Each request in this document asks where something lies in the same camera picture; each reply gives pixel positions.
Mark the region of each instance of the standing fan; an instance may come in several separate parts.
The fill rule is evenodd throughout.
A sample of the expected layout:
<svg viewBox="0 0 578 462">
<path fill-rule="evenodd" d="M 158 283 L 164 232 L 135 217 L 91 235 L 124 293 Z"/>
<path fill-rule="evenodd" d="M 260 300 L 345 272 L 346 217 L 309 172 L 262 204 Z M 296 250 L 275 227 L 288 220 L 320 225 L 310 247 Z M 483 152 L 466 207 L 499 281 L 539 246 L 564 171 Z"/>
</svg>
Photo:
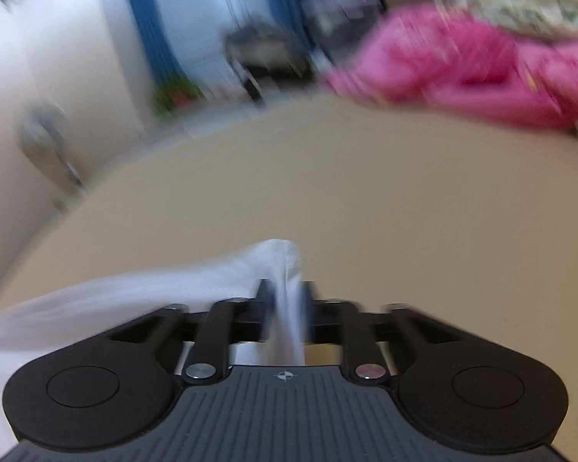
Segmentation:
<svg viewBox="0 0 578 462">
<path fill-rule="evenodd" d="M 67 129 L 65 112 L 56 104 L 43 102 L 28 107 L 18 135 L 22 151 L 29 159 L 41 161 L 57 158 L 71 184 L 77 191 L 83 192 L 79 174 L 66 157 Z"/>
</svg>

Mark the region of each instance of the pile of clothes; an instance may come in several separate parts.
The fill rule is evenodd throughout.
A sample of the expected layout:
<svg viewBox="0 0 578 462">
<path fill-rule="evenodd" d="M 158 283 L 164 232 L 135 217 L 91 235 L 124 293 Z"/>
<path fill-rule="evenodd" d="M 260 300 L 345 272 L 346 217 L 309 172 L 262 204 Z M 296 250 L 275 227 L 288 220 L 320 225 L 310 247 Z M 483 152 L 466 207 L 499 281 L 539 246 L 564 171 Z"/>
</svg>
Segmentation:
<svg viewBox="0 0 578 462">
<path fill-rule="evenodd" d="M 578 122 L 578 0 L 459 0 L 392 11 L 325 81 L 359 101 L 421 101 L 545 129 Z"/>
</svg>

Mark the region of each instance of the white cloth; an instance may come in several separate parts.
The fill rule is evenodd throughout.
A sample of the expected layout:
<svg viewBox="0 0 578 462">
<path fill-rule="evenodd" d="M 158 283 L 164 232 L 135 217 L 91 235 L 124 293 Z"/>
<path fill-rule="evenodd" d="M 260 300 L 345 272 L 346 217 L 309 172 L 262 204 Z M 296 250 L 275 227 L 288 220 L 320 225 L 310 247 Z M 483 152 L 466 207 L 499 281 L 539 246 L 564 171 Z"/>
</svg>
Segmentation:
<svg viewBox="0 0 578 462">
<path fill-rule="evenodd" d="M 207 310 L 219 300 L 254 297 L 260 279 L 276 289 L 265 344 L 237 346 L 235 363 L 303 365 L 301 273 L 290 241 L 272 239 L 185 269 L 113 276 L 58 290 L 0 314 L 0 457 L 16 439 L 2 412 L 2 389 L 29 361 L 165 305 Z"/>
</svg>

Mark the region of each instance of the beige mattress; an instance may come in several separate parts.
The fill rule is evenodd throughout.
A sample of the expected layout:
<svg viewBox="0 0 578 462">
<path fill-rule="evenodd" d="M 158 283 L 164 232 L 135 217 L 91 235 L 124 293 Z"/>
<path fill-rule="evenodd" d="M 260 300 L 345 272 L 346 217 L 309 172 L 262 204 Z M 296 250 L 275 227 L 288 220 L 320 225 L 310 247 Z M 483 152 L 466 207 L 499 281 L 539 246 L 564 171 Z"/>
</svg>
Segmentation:
<svg viewBox="0 0 578 462">
<path fill-rule="evenodd" d="M 322 96 L 124 165 L 26 253 L 0 309 L 291 239 L 324 298 L 407 302 L 551 366 L 578 462 L 578 140 Z"/>
</svg>

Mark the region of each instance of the black circular joint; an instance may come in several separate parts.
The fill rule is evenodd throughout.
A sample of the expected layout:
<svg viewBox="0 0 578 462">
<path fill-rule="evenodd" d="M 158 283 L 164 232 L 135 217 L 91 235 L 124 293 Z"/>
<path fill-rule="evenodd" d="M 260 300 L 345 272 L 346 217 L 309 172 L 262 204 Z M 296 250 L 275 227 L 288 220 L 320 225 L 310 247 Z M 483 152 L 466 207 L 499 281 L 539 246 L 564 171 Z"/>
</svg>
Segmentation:
<svg viewBox="0 0 578 462">
<path fill-rule="evenodd" d="M 170 376 L 150 353 L 97 339 L 20 368 L 4 388 L 2 406 L 19 439 L 59 451 L 95 450 L 150 429 L 173 396 Z"/>
<path fill-rule="evenodd" d="M 568 406 L 565 386 L 550 368 L 481 339 L 421 353 L 399 381 L 398 400 L 430 438 L 492 455 L 549 444 Z"/>
<path fill-rule="evenodd" d="M 467 403 L 481 408 L 505 408 L 524 394 L 522 380 L 495 367 L 467 368 L 452 381 L 455 393 Z"/>
<path fill-rule="evenodd" d="M 65 407 L 90 408 L 105 403 L 118 392 L 118 376 L 100 367 L 73 367 L 54 375 L 47 394 Z"/>
</svg>

